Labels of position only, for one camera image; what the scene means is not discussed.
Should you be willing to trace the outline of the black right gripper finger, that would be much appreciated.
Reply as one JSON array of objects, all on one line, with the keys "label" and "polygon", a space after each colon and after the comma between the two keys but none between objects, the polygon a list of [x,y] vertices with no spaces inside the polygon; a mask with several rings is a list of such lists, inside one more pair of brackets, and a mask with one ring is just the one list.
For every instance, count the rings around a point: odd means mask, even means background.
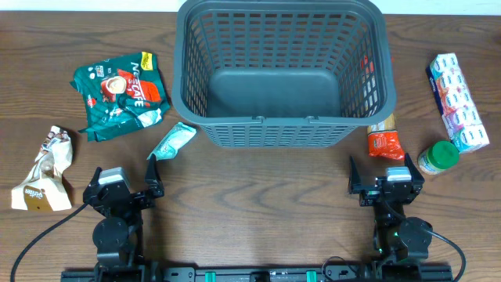
[{"label": "black right gripper finger", "polygon": [[421,175],[420,171],[417,169],[417,167],[414,165],[412,158],[408,153],[405,153],[405,158],[404,158],[404,163],[405,166],[409,169],[409,173],[412,177],[412,181],[414,184],[424,184],[425,179]]},{"label": "black right gripper finger", "polygon": [[350,176],[349,176],[349,186],[360,186],[361,178],[358,172],[358,169],[355,164],[355,160],[353,156],[350,156]]}]

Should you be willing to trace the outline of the mint green wipes packet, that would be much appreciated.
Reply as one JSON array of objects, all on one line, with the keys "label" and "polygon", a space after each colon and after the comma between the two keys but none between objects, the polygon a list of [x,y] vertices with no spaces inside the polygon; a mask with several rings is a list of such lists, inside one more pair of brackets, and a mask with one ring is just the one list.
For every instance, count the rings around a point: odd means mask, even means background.
[{"label": "mint green wipes packet", "polygon": [[148,156],[149,160],[153,155],[158,161],[173,159],[178,151],[185,146],[196,135],[196,129],[179,122],[167,135],[155,146]]}]

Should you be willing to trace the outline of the beige crumpled snack bag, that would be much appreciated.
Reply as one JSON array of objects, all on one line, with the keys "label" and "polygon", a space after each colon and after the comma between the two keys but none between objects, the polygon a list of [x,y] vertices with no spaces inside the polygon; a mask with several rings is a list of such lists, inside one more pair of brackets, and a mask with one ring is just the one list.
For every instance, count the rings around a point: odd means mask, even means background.
[{"label": "beige crumpled snack bag", "polygon": [[73,160],[68,132],[53,125],[41,144],[34,166],[26,179],[11,190],[11,208],[16,210],[57,212],[72,207],[63,185],[63,172]]}]

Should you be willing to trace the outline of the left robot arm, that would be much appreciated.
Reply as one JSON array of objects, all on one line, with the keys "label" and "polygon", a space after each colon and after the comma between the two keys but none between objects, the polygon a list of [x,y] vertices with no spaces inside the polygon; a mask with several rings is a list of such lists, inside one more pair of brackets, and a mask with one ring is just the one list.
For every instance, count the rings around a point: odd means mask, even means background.
[{"label": "left robot arm", "polygon": [[141,258],[142,211],[153,208],[155,200],[164,196],[155,155],[148,159],[145,183],[145,190],[132,193],[122,167],[98,167],[85,189],[84,203],[104,216],[92,234],[101,266],[130,269]]}]

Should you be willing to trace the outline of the green Nescafe coffee bag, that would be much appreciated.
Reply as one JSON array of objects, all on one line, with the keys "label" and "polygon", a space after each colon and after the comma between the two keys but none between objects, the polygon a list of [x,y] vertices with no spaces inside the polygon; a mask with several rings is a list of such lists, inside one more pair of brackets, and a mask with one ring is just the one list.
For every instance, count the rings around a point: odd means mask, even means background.
[{"label": "green Nescafe coffee bag", "polygon": [[85,104],[89,142],[102,142],[156,125],[169,110],[157,56],[137,52],[79,67],[70,85]]}]

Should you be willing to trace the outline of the orange pasta packet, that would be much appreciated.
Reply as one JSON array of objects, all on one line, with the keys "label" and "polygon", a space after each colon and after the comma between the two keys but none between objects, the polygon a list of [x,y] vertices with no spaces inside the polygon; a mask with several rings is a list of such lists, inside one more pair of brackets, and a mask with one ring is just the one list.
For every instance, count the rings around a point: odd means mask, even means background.
[{"label": "orange pasta packet", "polygon": [[403,160],[402,149],[396,128],[395,116],[391,114],[384,121],[367,128],[369,156]]}]

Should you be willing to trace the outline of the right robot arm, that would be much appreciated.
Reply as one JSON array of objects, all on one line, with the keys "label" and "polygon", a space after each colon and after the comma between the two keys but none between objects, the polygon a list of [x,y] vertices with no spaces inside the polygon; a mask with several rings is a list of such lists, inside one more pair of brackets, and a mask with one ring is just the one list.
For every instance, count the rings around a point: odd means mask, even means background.
[{"label": "right robot arm", "polygon": [[375,268],[386,265],[418,265],[428,258],[431,225],[405,216],[404,207],[420,194],[424,177],[406,154],[404,165],[386,169],[384,176],[364,183],[355,160],[350,159],[348,192],[359,196],[359,205],[374,212],[373,245],[380,252]]}]

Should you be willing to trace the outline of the grey plastic basket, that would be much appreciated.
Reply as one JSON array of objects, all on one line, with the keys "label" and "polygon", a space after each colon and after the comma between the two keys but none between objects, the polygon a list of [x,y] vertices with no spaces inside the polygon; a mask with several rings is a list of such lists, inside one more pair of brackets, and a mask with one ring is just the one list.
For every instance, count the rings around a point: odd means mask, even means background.
[{"label": "grey plastic basket", "polygon": [[384,16],[365,0],[187,1],[171,100],[219,146],[332,146],[395,109]]}]

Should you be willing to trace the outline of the green lid jar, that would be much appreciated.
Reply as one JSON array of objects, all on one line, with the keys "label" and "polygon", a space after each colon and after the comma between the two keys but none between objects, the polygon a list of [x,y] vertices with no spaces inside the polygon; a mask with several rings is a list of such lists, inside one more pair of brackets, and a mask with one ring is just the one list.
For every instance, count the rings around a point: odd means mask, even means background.
[{"label": "green lid jar", "polygon": [[439,141],[417,158],[420,169],[428,175],[438,175],[454,167],[460,159],[457,148],[448,141]]}]

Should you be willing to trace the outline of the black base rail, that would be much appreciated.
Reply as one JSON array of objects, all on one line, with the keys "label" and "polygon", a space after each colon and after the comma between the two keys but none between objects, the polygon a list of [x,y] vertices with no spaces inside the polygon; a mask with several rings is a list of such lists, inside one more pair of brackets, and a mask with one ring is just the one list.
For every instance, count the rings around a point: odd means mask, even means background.
[{"label": "black base rail", "polygon": [[195,269],[193,267],[160,268],[158,265],[136,269],[109,269],[96,266],[91,270],[69,270],[60,281],[159,281],[159,282],[327,282],[327,281],[452,281],[450,266],[386,265],[377,273],[371,265],[330,264],[323,267]]}]

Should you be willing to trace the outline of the Kleenex tissue multipack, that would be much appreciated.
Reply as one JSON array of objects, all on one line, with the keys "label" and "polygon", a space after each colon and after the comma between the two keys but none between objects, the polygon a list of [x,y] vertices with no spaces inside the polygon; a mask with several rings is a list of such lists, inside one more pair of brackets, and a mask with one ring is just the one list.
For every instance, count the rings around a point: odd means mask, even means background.
[{"label": "Kleenex tissue multipack", "polygon": [[438,54],[426,68],[451,143],[462,153],[490,144],[455,53]]}]

